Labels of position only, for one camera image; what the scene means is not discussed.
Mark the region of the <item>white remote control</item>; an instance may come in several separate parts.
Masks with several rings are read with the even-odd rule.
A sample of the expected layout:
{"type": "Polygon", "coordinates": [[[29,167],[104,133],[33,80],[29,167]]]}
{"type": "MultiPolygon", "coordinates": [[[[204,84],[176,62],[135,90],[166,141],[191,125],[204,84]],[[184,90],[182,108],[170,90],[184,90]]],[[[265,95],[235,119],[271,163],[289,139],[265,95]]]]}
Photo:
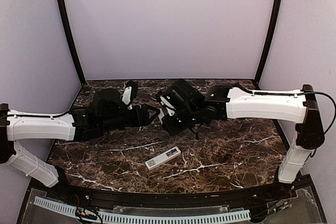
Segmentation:
{"type": "MultiPolygon", "coordinates": [[[[181,150],[177,146],[175,146],[175,147],[173,147],[171,149],[177,149],[178,152],[180,152],[180,154],[182,153],[181,150]]],[[[175,155],[175,156],[168,157],[166,155],[166,153],[169,150],[167,150],[167,151],[161,153],[160,155],[158,155],[158,156],[156,156],[156,157],[154,157],[154,158],[146,161],[145,165],[146,165],[147,169],[148,170],[153,170],[153,169],[155,169],[155,168],[157,168],[157,167],[159,167],[159,166],[167,163],[168,161],[170,161],[170,160],[172,160],[172,159],[174,159],[174,158],[176,158],[176,157],[178,157],[180,155],[180,154],[178,154],[178,155],[175,155]]]]}

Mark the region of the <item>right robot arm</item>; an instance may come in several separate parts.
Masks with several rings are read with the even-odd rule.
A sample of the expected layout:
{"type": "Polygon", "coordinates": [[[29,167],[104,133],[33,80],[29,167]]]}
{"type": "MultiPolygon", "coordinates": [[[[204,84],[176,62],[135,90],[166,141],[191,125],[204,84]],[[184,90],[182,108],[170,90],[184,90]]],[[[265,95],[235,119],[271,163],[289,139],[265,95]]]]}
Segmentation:
{"type": "Polygon", "coordinates": [[[295,124],[296,139],[289,147],[278,169],[278,180],[268,188],[273,200],[288,191],[306,161],[324,143],[325,129],[316,100],[319,93],[309,84],[290,91],[250,90],[235,83],[232,86],[212,86],[203,95],[187,81],[180,79],[156,95],[159,104],[167,109],[160,121],[170,136],[192,130],[196,125],[211,124],[214,120],[271,119],[295,124]]]}

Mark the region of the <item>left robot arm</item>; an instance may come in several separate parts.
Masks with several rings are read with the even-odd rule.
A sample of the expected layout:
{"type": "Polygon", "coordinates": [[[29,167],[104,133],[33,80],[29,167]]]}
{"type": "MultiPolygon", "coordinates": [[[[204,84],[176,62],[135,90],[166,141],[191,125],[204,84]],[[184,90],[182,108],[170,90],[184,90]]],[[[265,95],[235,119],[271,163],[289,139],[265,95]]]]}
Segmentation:
{"type": "Polygon", "coordinates": [[[89,141],[106,132],[151,124],[160,110],[148,104],[132,105],[136,88],[120,94],[115,89],[96,92],[87,107],[62,114],[28,114],[1,104],[1,164],[12,166],[44,186],[52,188],[63,201],[74,197],[74,189],[60,168],[49,165],[20,144],[25,139],[89,141]]]}

